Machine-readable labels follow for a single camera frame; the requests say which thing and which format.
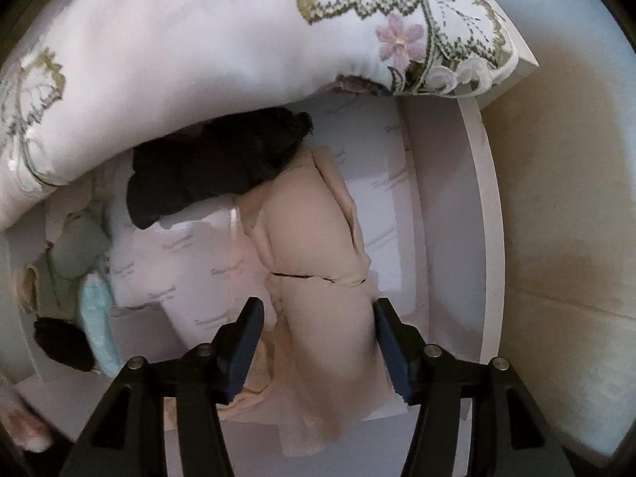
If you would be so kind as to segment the beige soft garment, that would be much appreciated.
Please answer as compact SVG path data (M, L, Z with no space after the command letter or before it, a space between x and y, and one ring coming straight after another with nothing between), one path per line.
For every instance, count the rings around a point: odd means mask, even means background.
M242 230L276 313L224 420L273 424L287 457L324 450L394 393L375 340L380 295L330 151L301 149L280 175L238 198Z

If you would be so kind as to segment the teal item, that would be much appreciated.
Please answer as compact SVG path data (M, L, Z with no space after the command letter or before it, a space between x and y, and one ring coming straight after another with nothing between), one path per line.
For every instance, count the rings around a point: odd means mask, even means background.
M118 375L124 365L110 328L109 318L113 306L106 280L98 271L88 273L79 287L79 321L100 372L109 378Z

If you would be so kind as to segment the green sock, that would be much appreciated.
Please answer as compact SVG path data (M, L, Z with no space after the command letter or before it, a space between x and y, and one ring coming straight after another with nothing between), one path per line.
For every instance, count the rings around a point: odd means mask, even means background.
M81 280L111 246L103 226L103 203L92 202L65 219L57 240L30 266L37 276L37 315L73 321Z

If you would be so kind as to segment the black sock bundle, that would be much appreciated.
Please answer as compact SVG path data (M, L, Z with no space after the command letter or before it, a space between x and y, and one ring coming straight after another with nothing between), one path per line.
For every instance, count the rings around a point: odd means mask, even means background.
M147 229L195 202L242 195L275 179L312 133L306 112L275 107L230 114L134 147L126 205Z

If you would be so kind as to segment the glossy color paper sheets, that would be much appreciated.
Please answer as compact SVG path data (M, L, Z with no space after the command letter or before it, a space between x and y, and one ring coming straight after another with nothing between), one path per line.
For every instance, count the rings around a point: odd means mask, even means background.
M410 170L396 99L327 94L295 102L315 129L306 144L328 147L356 202L368 276L403 314L416 307L415 228ZM181 340L192 347L233 320L250 296L270 299L265 268L242 231L230 196L199 202L142 231L125 203L133 154L103 168L112 197L109 226L115 305L158 302Z

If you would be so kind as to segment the small black cloth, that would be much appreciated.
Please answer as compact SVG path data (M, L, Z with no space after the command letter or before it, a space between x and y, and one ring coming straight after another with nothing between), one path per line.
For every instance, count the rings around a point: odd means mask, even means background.
M53 361L92 372L96 361L88 340L76 324L59 319L39 318L33 323L35 342Z

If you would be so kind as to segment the white open drawer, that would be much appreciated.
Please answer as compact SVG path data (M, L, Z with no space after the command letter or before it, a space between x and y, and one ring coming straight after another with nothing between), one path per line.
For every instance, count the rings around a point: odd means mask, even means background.
M499 191L479 105L471 99L394 99L412 187L417 301L409 314L392 305L455 357L487 362L499 350L504 256ZM80 435L109 379L43 353L32 337L32 316L17 302L16 280L58 237L69 212L93 198L112 200L105 166L31 209L1 238L1 322L21 332L33 367L17 393L69 439Z

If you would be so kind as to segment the white floral embroidered pillow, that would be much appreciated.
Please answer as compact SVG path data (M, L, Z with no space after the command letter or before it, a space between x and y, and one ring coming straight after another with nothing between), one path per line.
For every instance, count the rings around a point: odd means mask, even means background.
M1 224L208 118L334 86L475 97L534 63L495 0L52 0L1 69Z

